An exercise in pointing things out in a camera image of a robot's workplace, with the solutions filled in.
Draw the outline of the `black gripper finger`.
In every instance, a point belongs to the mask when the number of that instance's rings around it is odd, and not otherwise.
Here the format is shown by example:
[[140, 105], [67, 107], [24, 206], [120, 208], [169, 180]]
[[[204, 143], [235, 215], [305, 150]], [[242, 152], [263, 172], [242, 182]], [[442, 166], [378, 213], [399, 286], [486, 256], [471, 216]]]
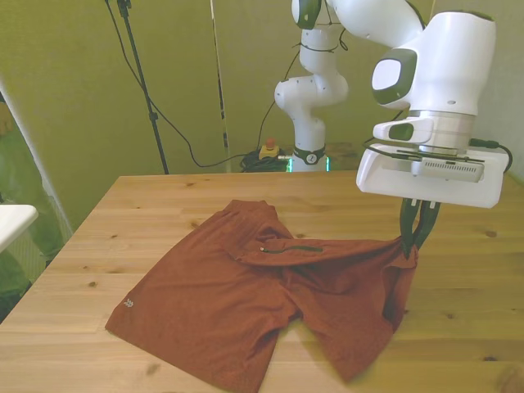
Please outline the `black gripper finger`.
[[418, 200], [404, 198], [400, 207], [400, 238], [401, 248], [406, 258], [409, 258], [413, 248], [413, 224], [418, 214]]
[[440, 211], [440, 202], [423, 201], [420, 207], [418, 226], [413, 233], [413, 244], [418, 250], [429, 237]]

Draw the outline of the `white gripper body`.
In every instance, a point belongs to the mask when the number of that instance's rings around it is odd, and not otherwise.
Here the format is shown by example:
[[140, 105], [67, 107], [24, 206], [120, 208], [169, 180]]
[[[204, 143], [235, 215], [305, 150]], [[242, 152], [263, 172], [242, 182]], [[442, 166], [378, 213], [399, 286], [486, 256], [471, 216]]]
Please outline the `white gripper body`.
[[360, 162], [360, 191], [443, 204], [492, 208], [498, 202], [508, 164], [505, 153], [468, 150], [438, 156], [373, 144]]

